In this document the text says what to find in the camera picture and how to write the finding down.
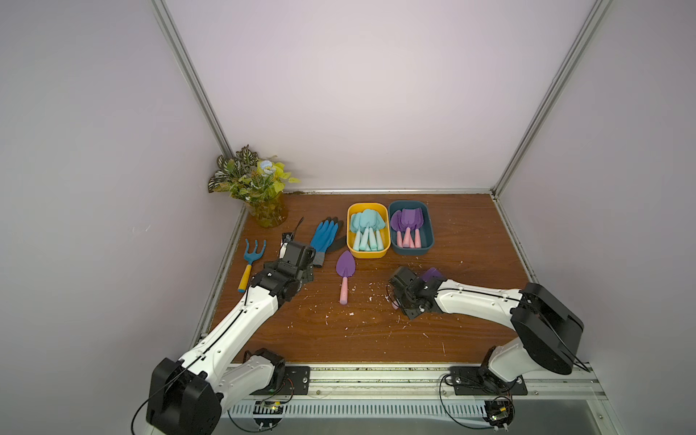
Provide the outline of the purple square shovel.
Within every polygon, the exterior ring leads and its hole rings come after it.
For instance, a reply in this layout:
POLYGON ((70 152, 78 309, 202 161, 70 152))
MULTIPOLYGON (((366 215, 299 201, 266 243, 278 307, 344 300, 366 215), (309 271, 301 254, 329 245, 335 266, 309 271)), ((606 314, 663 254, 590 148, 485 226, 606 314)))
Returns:
POLYGON ((424 215, 422 208, 417 208, 415 223, 414 223, 414 236, 413 236, 413 246, 415 248, 422 248, 422 233, 421 228, 424 224, 424 215))
POLYGON ((447 278, 444 277, 444 275, 442 275, 442 272, 440 272, 440 270, 438 270, 437 268, 428 269, 420 276, 420 279, 422 279, 424 283, 428 283, 431 281, 444 282, 447 280, 447 278))
POLYGON ((403 229, 403 247, 412 248, 413 247, 413 237, 411 232, 416 224, 417 212, 414 208, 405 208, 402 210, 401 223, 403 229))

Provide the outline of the teal plastic storage box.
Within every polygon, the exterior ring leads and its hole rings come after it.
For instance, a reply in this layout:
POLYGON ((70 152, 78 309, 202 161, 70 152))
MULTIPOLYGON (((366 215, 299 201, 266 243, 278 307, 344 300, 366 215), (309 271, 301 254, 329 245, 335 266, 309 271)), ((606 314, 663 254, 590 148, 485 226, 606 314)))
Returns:
POLYGON ((389 224, 389 230, 390 230, 390 235, 391 238, 393 239, 393 251, 402 256, 423 256, 427 254, 431 248, 434 246, 434 231, 433 231, 433 226, 431 223, 431 214, 429 212, 428 207, 426 206, 425 203, 418 201, 418 200, 397 200, 393 201, 389 207, 388 207, 388 224, 389 224), (423 215, 424 215, 424 224, 422 228, 420 229, 420 233, 422 233, 422 248, 415 248, 414 246, 412 248, 398 248, 396 246, 396 232, 391 229, 390 225, 390 219, 393 213, 396 210, 404 210, 405 208, 414 208, 417 210, 417 208, 422 208, 423 210, 423 215))

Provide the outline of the teal shovel sideways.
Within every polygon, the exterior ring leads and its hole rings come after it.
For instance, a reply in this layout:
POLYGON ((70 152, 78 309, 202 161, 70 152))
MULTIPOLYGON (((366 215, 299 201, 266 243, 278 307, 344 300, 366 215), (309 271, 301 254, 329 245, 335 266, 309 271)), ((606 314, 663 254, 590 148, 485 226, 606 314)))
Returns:
POLYGON ((375 237, 376 237, 377 249, 379 251, 384 250, 384 240, 382 239, 382 231, 379 229, 375 230, 375 237))

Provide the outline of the purple pointed shovel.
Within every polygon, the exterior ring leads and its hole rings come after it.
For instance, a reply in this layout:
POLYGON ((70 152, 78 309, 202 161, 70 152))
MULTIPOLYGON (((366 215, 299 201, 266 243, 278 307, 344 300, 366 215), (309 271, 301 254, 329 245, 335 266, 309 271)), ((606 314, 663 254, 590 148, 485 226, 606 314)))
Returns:
POLYGON ((396 246, 403 248, 402 210, 396 210, 390 219, 391 229, 396 232, 396 246))
POLYGON ((355 270, 356 263, 352 252, 344 251, 336 263, 336 273, 342 278, 339 303, 343 306, 348 304, 348 280, 355 270))

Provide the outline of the purple pointed shovel top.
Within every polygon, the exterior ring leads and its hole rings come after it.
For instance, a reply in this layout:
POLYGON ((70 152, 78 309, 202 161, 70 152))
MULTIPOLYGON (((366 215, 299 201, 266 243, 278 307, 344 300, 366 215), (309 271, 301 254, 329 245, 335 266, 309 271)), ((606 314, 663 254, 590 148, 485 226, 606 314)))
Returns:
POLYGON ((390 219, 391 229, 396 232, 396 246, 403 248, 402 210, 396 210, 390 219))

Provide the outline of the yellow plastic storage box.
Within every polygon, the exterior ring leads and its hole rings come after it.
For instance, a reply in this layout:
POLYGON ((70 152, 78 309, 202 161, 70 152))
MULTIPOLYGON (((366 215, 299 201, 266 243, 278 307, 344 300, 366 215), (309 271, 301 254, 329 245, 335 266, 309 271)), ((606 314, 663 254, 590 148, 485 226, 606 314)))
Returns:
POLYGON ((377 259, 384 257, 388 251, 388 249, 391 247, 392 244, 392 239, 390 236, 389 228, 388 228, 388 210, 387 208, 380 203, 355 203, 352 206, 348 208, 347 212, 347 217, 348 217, 348 230, 346 230, 346 242, 349 250, 352 252, 352 254, 356 258, 364 258, 364 259, 377 259), (384 239, 384 250, 382 251, 354 251, 353 250, 353 240, 355 239, 355 234, 351 232, 350 230, 350 219, 351 215, 359 212, 363 212, 364 210, 367 210, 368 208, 371 208, 372 210, 377 210, 380 215, 382 216, 382 219, 384 220, 384 228, 381 230, 382 231, 382 238, 384 239))

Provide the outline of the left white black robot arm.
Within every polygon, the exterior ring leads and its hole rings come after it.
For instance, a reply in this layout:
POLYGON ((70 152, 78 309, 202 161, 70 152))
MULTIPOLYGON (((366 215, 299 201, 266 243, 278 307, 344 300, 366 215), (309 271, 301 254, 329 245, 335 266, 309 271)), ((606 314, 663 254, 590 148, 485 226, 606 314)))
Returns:
POLYGON ((231 364, 257 329, 313 280, 315 255, 306 244, 284 244, 279 259, 253 276, 237 305, 206 337, 182 357, 161 360, 139 409, 146 433, 211 434, 223 414, 251 393, 282 385, 285 360, 268 349, 237 367, 231 364))

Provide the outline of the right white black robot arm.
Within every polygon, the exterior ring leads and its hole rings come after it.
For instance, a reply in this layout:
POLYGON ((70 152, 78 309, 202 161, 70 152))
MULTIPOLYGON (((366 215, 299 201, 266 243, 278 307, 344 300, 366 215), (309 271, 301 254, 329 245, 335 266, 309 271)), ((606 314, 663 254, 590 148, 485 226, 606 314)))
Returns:
POLYGON ((544 369, 569 375, 588 371, 577 356, 584 323, 547 288, 470 286, 431 273, 419 277, 402 266, 389 279, 396 304, 413 320, 427 313, 467 315, 513 330, 517 337, 487 352, 471 382, 489 391, 507 390, 524 374, 544 369))

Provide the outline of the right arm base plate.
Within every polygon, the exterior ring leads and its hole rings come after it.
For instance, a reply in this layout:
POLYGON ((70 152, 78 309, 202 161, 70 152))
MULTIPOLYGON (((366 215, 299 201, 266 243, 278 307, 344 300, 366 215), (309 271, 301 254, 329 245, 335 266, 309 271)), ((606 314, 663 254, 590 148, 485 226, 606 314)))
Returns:
POLYGON ((452 366, 444 382, 454 389, 456 395, 526 396, 529 394, 522 377, 506 382, 482 367, 452 366))

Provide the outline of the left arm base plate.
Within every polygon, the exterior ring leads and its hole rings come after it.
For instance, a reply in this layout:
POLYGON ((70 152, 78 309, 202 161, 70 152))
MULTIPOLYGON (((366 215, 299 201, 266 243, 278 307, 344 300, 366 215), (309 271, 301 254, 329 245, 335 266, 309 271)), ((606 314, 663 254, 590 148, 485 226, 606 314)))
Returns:
POLYGON ((311 369, 309 366, 290 365, 275 369, 270 383, 250 393, 253 397, 308 395, 311 369))

